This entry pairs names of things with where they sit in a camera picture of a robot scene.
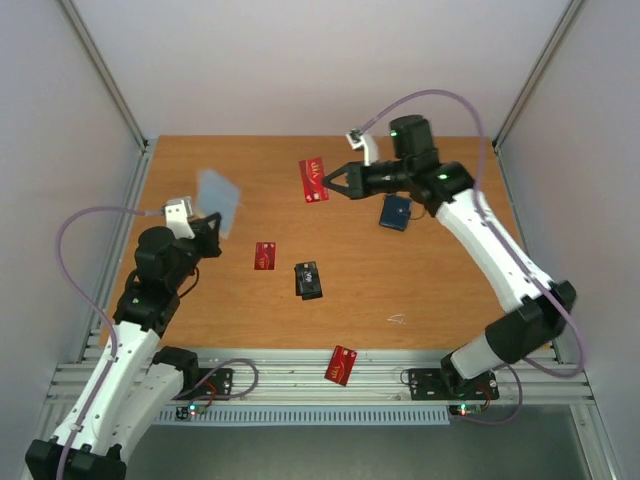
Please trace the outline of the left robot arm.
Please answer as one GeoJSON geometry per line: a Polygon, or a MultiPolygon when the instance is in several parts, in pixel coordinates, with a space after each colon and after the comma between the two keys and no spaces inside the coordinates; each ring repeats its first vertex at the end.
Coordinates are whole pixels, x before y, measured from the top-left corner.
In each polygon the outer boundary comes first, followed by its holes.
{"type": "Polygon", "coordinates": [[[135,269],[117,302],[109,340],[75,405],[47,440],[29,446],[34,479],[122,479],[154,417],[201,386],[196,353],[160,347],[179,290],[200,260],[220,255],[222,216],[193,218],[169,205],[165,223],[138,238],[135,269]]]}

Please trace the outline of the red logo card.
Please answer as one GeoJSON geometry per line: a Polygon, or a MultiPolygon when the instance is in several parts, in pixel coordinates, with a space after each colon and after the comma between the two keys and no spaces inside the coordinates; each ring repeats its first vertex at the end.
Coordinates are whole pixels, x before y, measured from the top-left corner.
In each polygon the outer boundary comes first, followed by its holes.
{"type": "Polygon", "coordinates": [[[275,269],[276,243],[257,242],[254,255],[254,269],[258,271],[269,271],[275,269]]]}

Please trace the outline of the beige card holder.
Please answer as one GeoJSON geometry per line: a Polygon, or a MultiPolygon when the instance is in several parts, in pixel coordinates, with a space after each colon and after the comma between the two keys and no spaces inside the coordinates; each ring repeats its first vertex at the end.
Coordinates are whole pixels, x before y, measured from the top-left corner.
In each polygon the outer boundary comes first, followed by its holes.
{"type": "Polygon", "coordinates": [[[228,238],[241,205],[241,190],[215,170],[205,169],[198,173],[195,211],[201,216],[214,213],[221,215],[220,235],[228,238]]]}

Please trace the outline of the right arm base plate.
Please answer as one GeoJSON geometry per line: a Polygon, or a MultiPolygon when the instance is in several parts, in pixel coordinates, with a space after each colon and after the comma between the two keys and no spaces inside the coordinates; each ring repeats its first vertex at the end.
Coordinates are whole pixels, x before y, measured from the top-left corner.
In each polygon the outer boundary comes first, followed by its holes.
{"type": "Polygon", "coordinates": [[[500,398],[497,380],[491,371],[473,380],[465,380],[455,390],[449,389],[437,368],[412,368],[406,373],[406,381],[413,401],[493,401],[500,398]]]}

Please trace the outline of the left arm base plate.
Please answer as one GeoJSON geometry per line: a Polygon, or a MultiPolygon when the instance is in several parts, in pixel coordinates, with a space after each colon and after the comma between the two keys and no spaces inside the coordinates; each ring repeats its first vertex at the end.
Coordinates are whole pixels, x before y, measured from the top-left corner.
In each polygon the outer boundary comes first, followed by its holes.
{"type": "Polygon", "coordinates": [[[232,368],[221,368],[209,376],[197,388],[180,393],[175,400],[179,401],[202,401],[211,398],[226,399],[232,393],[234,371],[232,368]]]}

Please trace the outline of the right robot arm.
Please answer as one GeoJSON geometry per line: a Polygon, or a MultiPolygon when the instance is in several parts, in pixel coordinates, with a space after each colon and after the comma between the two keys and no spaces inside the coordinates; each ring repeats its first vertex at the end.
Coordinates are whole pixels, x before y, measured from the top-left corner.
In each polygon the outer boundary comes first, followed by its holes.
{"type": "Polygon", "coordinates": [[[525,254],[462,164],[441,162],[427,119],[403,116],[389,128],[394,160],[380,160],[373,137],[353,129],[346,138],[352,150],[362,152],[362,161],[346,163],[322,184],[351,200],[408,194],[461,243],[485,275],[503,316],[440,362],[444,390],[463,396],[485,372],[526,360],[559,337],[571,324],[576,291],[568,281],[554,281],[525,254]]]}

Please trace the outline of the red VIP card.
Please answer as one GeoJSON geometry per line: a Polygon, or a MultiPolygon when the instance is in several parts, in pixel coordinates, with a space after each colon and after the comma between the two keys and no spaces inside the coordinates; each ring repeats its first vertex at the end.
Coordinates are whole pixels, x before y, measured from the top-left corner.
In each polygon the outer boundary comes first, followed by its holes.
{"type": "Polygon", "coordinates": [[[316,157],[301,160],[298,165],[305,201],[307,203],[327,201],[329,199],[329,193],[328,189],[324,187],[322,183],[325,176],[322,158],[316,157]]]}
{"type": "Polygon", "coordinates": [[[346,386],[357,359],[357,352],[337,345],[332,353],[324,378],[340,386],[346,386]]]}

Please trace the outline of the black VIP card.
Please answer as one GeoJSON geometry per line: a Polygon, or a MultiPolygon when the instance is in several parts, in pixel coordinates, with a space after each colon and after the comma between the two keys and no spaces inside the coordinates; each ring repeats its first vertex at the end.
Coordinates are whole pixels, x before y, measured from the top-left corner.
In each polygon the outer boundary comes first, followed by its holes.
{"type": "Polygon", "coordinates": [[[302,262],[306,271],[306,293],[321,292],[319,272],[315,261],[302,262]]]}

